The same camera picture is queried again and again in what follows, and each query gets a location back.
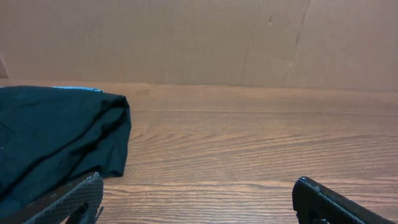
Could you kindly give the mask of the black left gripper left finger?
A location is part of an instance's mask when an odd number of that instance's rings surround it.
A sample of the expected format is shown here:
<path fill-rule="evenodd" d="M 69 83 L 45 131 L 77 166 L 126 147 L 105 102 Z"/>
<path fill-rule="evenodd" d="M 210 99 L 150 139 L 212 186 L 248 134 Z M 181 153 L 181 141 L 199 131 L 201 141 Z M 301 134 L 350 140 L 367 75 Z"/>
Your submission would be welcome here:
<path fill-rule="evenodd" d="M 103 211 L 103 186 L 100 174 L 90 172 L 1 218 L 1 223 L 96 223 Z"/>

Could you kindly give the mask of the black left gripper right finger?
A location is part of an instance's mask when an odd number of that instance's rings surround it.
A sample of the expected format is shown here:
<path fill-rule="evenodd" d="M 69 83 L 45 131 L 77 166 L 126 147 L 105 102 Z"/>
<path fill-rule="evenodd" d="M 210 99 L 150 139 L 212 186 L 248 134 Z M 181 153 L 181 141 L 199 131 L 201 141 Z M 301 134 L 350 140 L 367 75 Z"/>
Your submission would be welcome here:
<path fill-rule="evenodd" d="M 305 176 L 293 187 L 292 205 L 300 224 L 394 224 Z"/>

